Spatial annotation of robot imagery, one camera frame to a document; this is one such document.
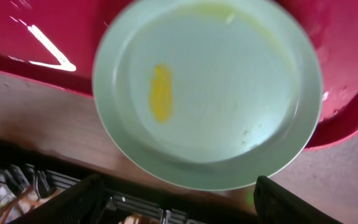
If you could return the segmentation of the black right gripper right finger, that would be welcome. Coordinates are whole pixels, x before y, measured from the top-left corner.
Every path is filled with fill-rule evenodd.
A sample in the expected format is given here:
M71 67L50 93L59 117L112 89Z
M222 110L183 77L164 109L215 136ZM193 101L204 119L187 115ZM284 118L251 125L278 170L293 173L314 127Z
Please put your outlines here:
M341 224L266 176L259 176L254 205L262 224Z

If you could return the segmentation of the light blue plate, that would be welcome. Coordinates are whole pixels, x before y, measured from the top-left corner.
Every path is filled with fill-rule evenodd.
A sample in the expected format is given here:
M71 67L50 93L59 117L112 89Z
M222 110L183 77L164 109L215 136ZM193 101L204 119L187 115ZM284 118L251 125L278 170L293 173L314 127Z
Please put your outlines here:
M247 187L311 139L321 67L273 1L136 1L103 34L93 96L133 163L180 187Z

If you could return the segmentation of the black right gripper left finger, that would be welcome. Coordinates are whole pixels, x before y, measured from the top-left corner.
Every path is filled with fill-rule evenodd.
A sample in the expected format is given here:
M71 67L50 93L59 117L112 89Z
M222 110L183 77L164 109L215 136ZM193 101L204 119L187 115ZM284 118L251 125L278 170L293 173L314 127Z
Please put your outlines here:
M103 209L103 182L99 175L93 174L12 223L98 223Z

